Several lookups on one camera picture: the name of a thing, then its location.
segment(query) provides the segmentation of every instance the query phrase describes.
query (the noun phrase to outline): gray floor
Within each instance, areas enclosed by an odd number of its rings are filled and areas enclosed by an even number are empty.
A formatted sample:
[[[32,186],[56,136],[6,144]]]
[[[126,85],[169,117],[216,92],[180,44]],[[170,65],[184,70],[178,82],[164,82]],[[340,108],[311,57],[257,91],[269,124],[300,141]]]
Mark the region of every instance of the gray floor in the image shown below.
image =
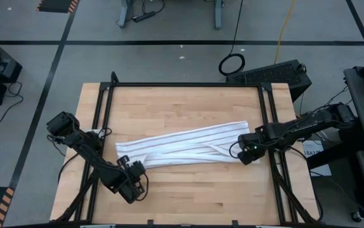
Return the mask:
[[[167,0],[165,10],[125,29],[115,25],[120,1],[82,0],[68,36],[70,41],[231,40],[237,22],[239,0],[226,0],[223,28],[213,29],[212,3],[198,0]],[[364,25],[364,0],[353,0]],[[0,41],[59,41],[67,14],[37,13],[39,0],[0,1]],[[147,11],[157,3],[147,3]],[[276,41],[290,0],[246,0],[237,39]],[[134,5],[141,14],[141,3]],[[298,0],[287,25],[285,41],[363,41],[353,16],[343,0]],[[0,124],[0,186],[9,184],[25,136],[48,76],[57,46],[3,46],[23,65],[25,101],[12,109]],[[56,178],[63,157],[46,140],[45,123],[61,111],[74,112],[85,82],[109,79],[115,70],[123,82],[222,82],[218,63],[231,46],[65,46],[30,147],[4,225],[47,222],[56,193]],[[236,46],[245,56],[246,67],[273,63],[275,46]],[[304,94],[302,112],[323,105],[344,87],[342,71],[364,65],[364,46],[282,46],[279,61],[298,59],[308,67],[313,85]],[[237,63],[229,61],[230,70]],[[335,101],[348,102],[345,92]],[[0,116],[14,102],[6,99]],[[294,104],[299,112],[299,100]],[[334,131],[328,130],[331,137]],[[342,180],[341,164],[332,164],[335,179]],[[314,180],[328,224],[364,227],[352,222],[356,210],[325,179]]]

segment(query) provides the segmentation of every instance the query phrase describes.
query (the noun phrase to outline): wooden tabletop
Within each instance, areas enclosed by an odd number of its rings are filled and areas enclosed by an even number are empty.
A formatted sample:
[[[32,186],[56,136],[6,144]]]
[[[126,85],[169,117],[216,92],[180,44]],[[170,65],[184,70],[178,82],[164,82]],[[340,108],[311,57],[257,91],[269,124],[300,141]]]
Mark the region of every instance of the wooden tabletop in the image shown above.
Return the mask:
[[[99,84],[84,84],[76,112],[82,129],[90,129]],[[273,84],[280,122],[295,119],[287,84]],[[106,97],[100,115],[100,127]],[[265,93],[269,111],[268,95]],[[263,124],[256,88],[249,87],[116,87],[106,138],[104,159],[116,162],[115,143],[123,143],[183,130],[246,120],[250,131]],[[302,151],[302,144],[294,145]],[[68,149],[67,159],[75,151]],[[318,209],[308,167],[295,152],[287,152],[294,194],[314,218]],[[51,219],[59,217],[79,191],[84,160],[78,156],[62,173]],[[98,186],[93,223],[279,224],[268,155],[260,164],[211,163],[180,165],[147,170],[149,193],[142,202],[129,205],[120,194]],[[285,216],[290,220],[284,194]],[[82,217],[86,218],[89,196]]]

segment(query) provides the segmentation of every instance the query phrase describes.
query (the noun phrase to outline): wheel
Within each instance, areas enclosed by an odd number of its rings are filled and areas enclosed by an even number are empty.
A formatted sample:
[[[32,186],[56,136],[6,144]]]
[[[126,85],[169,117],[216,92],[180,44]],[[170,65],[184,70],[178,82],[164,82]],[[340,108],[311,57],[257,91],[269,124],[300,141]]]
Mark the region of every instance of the wheel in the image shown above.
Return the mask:
[[[354,222],[362,222],[362,218],[359,212],[351,213],[351,219],[353,219]]]

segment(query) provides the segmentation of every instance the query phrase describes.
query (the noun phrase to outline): yellow cable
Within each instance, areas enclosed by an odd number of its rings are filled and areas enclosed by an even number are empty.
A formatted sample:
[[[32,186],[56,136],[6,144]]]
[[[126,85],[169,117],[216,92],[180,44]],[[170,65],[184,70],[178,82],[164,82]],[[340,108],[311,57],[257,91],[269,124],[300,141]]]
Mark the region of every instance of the yellow cable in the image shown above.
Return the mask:
[[[275,61],[274,61],[273,64],[276,64],[276,61],[278,61],[278,55],[279,55],[279,49],[280,49],[280,46],[281,46],[283,31],[285,30],[286,24],[289,21],[290,14],[292,13],[292,9],[294,8],[295,3],[296,3],[296,0],[292,0],[292,4],[290,5],[288,15],[286,16],[285,23],[283,24],[281,34],[279,35],[278,47],[276,49]]]

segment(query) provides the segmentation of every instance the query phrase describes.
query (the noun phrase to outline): striped towel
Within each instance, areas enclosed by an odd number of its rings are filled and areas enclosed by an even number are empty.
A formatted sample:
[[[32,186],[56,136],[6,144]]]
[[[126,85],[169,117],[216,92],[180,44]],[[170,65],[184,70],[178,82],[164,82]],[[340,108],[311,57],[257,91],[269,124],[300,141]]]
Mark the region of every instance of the striped towel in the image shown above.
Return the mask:
[[[116,149],[119,157],[127,155],[131,162],[139,160],[145,168],[214,162],[238,163],[240,160],[232,158],[228,150],[237,142],[240,134],[248,133],[250,130],[246,121],[233,122],[116,143]],[[240,146],[234,145],[231,152],[237,156],[241,152]]]

